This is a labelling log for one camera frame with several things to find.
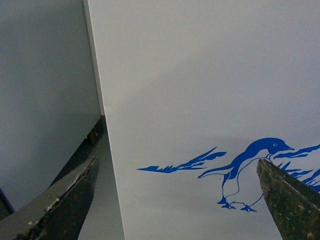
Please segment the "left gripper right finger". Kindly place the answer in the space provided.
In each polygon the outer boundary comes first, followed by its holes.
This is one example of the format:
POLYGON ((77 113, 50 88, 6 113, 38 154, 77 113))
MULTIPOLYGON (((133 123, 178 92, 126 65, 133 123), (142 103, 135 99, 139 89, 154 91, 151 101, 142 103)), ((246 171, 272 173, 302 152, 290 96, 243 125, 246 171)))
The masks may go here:
POLYGON ((284 240, 320 238, 320 194, 266 159, 257 175, 264 201, 284 240))

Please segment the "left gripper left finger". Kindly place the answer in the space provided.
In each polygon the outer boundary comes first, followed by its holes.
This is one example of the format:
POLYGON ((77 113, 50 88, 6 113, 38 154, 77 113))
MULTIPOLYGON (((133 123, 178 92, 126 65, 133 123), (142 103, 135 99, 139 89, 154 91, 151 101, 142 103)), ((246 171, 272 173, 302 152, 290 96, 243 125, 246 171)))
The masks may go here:
POLYGON ((2 240, 76 240, 91 207, 99 160, 91 156, 0 222, 2 240))

